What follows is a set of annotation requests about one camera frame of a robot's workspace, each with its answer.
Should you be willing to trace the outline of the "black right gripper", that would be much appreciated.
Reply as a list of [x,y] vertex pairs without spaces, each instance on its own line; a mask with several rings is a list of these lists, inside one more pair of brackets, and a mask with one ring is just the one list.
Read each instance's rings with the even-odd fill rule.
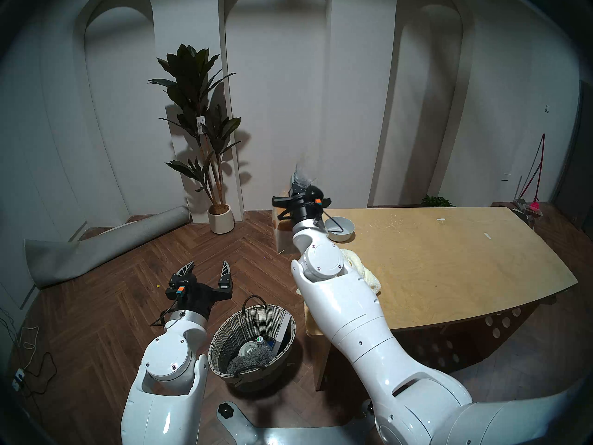
[[319,222],[324,209],[331,205],[331,198],[323,197],[323,192],[313,184],[304,192],[299,173],[293,173],[290,178],[290,195],[292,196],[272,198],[273,207],[285,209],[278,215],[279,221],[301,222],[313,219]]

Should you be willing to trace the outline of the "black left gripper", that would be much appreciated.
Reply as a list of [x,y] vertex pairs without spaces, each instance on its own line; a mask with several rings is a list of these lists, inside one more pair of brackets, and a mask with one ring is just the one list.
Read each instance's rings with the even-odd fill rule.
[[223,261],[218,288],[198,283],[192,270],[194,261],[182,266],[168,283],[167,298],[173,300],[170,312],[191,311],[208,318],[212,306],[232,298],[232,275],[227,261]]

